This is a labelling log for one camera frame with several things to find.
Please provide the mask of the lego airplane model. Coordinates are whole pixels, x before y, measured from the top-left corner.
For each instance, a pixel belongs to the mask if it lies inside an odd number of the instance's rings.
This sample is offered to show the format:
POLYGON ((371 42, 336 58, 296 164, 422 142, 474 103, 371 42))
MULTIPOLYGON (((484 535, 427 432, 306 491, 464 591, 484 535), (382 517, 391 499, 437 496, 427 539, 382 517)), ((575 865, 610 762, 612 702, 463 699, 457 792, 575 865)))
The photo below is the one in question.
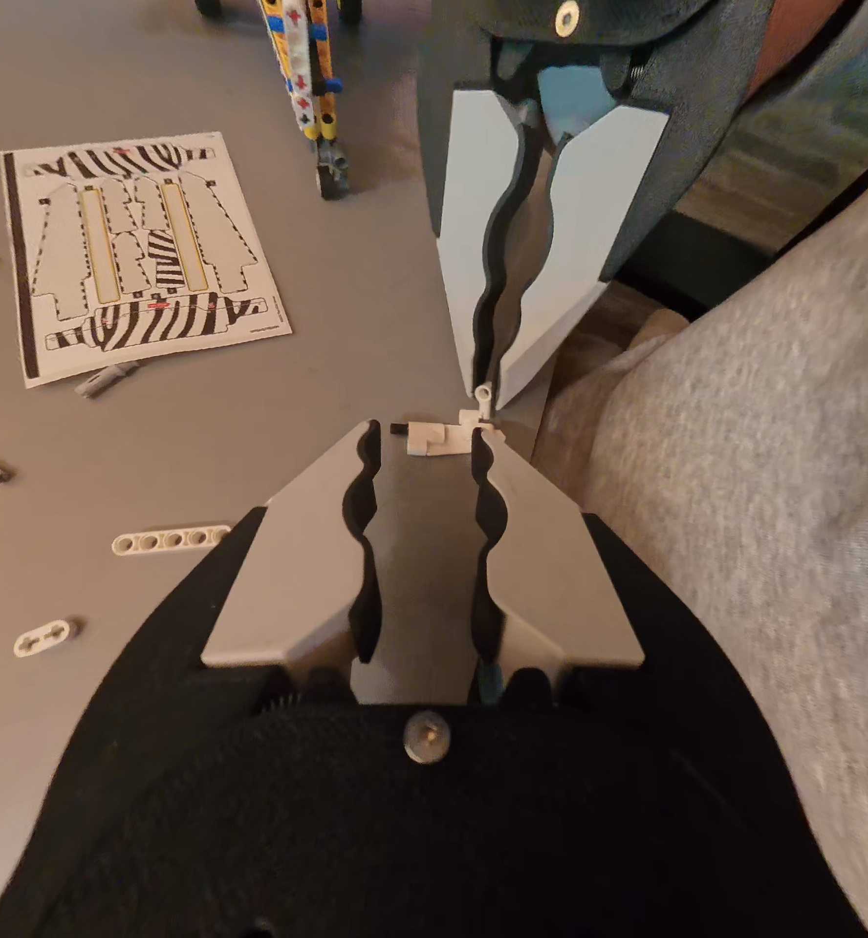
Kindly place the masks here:
POLYGON ((342 82, 334 73, 330 13, 340 25, 356 28, 361 1, 258 1, 257 7, 276 54, 291 109, 316 162, 321 197, 335 202, 349 191, 347 156, 339 142, 336 97, 342 82))

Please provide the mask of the beige cloth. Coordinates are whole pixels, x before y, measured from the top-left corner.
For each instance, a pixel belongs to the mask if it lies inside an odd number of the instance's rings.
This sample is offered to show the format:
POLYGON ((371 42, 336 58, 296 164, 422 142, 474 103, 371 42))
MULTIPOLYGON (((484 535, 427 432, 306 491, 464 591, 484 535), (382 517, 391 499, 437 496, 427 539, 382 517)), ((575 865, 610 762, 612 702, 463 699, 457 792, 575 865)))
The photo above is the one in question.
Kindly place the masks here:
POLYGON ((557 403, 562 394, 622 357, 656 339, 671 338, 690 325, 685 316, 668 309, 648 311, 641 322, 617 322, 581 325, 562 345, 553 369, 546 408, 557 403))

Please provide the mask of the black table leg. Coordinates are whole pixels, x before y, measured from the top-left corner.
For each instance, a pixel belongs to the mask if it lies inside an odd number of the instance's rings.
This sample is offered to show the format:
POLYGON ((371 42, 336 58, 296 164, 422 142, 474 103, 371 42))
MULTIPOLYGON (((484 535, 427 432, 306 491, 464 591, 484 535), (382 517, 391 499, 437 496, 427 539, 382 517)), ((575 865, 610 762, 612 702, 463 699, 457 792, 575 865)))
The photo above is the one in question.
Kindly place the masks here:
POLYGON ((825 227, 867 190, 868 169, 772 255, 721 229, 672 212, 642 241, 614 281, 693 322, 825 227))

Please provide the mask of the white lego beam with holes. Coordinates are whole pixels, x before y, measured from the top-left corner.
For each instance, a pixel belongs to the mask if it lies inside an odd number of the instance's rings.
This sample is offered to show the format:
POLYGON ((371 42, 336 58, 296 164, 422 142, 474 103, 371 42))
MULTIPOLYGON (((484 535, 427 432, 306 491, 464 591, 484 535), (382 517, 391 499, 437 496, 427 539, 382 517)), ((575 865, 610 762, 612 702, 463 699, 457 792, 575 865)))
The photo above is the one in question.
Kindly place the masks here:
POLYGON ((217 523, 121 533, 113 539, 111 550, 118 557, 206 550, 218 546, 231 531, 230 524, 217 523))

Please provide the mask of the white lego connector assembly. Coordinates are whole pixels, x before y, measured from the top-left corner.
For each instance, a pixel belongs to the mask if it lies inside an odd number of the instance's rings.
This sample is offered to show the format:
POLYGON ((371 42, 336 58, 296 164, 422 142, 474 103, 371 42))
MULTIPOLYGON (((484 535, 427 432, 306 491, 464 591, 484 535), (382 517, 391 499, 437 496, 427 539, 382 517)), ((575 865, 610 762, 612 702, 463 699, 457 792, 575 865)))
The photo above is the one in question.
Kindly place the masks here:
POLYGON ((493 384, 484 382, 475 388, 475 408, 459 411, 455 423, 408 421, 391 423, 391 435, 406 440, 409 456, 434 458, 472 453, 473 435, 477 428, 491 431, 501 441, 505 434, 493 423, 493 384))

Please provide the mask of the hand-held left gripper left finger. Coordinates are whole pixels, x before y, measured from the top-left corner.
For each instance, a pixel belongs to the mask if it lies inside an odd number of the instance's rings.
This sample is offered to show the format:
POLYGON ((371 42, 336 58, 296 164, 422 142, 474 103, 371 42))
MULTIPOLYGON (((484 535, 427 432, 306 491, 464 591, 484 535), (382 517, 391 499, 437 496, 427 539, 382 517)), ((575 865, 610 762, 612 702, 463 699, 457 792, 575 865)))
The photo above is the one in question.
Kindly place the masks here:
POLYGON ((369 663, 381 590, 366 530, 376 514, 381 426, 359 423, 267 503, 201 653, 210 668, 369 663))

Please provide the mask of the short white lego beam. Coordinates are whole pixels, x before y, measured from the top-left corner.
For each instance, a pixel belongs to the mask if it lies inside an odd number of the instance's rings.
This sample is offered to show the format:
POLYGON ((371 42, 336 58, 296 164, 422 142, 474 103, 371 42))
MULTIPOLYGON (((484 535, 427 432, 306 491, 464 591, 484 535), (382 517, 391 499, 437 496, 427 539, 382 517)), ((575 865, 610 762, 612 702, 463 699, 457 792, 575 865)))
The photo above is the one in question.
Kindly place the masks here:
POLYGON ((15 640, 13 653, 17 659, 26 659, 44 651, 52 650, 72 640, 80 631, 73 619, 57 619, 22 633, 15 640))

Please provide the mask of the zebra sticker sheet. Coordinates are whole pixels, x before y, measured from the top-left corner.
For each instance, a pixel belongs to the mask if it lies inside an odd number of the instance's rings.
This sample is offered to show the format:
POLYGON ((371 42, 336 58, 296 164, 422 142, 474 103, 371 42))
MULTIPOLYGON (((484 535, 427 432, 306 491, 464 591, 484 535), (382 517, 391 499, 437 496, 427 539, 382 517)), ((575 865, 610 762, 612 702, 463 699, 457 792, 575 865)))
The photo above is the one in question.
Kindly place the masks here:
POLYGON ((31 389, 292 334, 220 132, 3 150, 31 389))

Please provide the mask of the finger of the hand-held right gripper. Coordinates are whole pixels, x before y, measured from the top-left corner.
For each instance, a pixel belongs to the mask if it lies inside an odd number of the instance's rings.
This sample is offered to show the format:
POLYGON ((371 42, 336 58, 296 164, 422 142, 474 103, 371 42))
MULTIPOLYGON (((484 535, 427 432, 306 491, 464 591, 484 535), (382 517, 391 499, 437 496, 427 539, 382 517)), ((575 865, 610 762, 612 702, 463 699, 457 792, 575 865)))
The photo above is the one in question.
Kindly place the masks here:
POLYGON ((515 398, 544 367, 522 370, 513 348, 526 322, 527 302, 540 268, 527 282, 519 318, 499 353, 494 317, 507 285, 505 249, 510 226, 534 185, 544 152, 544 119, 539 100, 513 104, 493 90, 453 94, 438 253, 464 387, 469 396, 492 382, 495 398, 515 398))
POLYGON ((561 144, 547 187, 547 252, 499 362, 496 409, 522 392, 603 293, 604 265, 667 123, 665 113, 621 105, 561 144))

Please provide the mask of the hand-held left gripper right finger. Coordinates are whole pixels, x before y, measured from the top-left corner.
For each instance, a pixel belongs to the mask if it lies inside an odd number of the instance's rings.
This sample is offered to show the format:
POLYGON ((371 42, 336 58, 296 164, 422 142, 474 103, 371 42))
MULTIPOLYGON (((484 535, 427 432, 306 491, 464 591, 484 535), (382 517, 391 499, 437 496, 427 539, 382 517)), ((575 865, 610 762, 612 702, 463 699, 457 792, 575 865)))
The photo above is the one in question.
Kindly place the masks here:
POLYGON ((472 437, 477 559, 471 631, 497 678, 637 670, 644 652, 578 505, 498 430, 472 437))

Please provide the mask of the light grey lego pin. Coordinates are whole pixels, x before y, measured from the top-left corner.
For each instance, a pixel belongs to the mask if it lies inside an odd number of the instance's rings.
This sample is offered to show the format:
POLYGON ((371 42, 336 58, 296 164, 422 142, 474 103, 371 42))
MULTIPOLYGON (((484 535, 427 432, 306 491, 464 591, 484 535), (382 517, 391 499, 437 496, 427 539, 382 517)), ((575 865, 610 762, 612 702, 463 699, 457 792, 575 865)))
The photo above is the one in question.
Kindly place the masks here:
POLYGON ((117 383, 132 375, 140 366, 141 363, 136 360, 106 366, 76 385, 74 392, 84 400, 96 400, 117 383))

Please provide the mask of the grey zip sweatshirt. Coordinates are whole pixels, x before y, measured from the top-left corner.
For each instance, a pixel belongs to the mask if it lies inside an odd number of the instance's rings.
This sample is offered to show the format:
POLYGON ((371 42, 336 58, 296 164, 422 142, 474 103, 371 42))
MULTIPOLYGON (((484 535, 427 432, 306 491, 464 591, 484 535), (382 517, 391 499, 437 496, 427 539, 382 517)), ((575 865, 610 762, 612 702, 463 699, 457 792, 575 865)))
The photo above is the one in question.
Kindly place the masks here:
POLYGON ((868 932, 868 190, 545 406, 533 461, 733 663, 868 932))

